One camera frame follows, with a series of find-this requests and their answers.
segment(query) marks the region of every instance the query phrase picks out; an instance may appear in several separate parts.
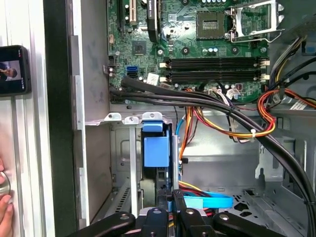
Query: blue sata port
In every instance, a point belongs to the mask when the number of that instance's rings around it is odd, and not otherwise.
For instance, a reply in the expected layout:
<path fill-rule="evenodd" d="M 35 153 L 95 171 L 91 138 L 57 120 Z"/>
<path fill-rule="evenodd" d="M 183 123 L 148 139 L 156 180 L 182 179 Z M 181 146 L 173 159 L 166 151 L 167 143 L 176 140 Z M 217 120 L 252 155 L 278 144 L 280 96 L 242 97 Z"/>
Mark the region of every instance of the blue sata port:
<path fill-rule="evenodd" d="M 127 72 L 138 72 L 138 67 L 137 66 L 128 66 L 126 67 Z"/>

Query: sata port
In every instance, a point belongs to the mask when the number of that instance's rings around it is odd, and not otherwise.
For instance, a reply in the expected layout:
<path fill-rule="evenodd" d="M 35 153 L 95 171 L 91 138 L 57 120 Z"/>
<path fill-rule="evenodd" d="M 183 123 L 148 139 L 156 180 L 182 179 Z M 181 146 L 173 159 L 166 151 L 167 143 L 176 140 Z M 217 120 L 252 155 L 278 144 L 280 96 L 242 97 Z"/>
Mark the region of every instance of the sata port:
<path fill-rule="evenodd" d="M 137 72 L 128 72 L 127 75 L 128 75 L 130 78 L 136 78 L 136 77 L 138 77 L 138 73 L 137 73 Z"/>
<path fill-rule="evenodd" d="M 138 67 L 137 66 L 128 66 L 126 67 L 127 72 L 138 72 Z"/>

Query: cpu socket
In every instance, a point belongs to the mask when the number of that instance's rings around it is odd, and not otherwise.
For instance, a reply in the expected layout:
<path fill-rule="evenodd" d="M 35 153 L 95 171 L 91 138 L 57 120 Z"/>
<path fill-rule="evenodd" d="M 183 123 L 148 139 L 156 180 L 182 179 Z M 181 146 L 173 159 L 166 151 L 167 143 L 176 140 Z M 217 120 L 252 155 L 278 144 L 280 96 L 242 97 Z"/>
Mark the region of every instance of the cpu socket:
<path fill-rule="evenodd" d="M 197 39 L 222 39 L 225 34 L 225 14 L 200 11 L 197 13 Z"/>

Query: smartphone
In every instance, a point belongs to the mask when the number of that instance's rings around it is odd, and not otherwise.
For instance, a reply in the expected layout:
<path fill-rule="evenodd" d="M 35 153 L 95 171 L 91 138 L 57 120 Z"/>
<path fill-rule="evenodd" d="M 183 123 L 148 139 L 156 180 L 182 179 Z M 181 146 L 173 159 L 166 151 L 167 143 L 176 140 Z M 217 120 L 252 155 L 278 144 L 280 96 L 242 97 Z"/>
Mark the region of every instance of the smartphone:
<path fill-rule="evenodd" d="M 28 51 L 20 45 L 0 47 L 0 97 L 31 92 Z"/>

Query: white cable tie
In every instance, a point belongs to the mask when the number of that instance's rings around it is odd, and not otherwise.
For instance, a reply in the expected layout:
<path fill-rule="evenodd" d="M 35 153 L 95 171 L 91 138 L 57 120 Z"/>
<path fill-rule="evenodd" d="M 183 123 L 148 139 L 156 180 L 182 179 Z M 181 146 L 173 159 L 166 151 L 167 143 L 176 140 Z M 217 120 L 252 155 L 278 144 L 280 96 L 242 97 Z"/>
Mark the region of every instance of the white cable tie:
<path fill-rule="evenodd" d="M 254 142 L 254 138 L 256 137 L 256 130 L 255 129 L 251 129 L 250 132 L 252 133 L 252 138 L 251 138 L 251 142 Z"/>

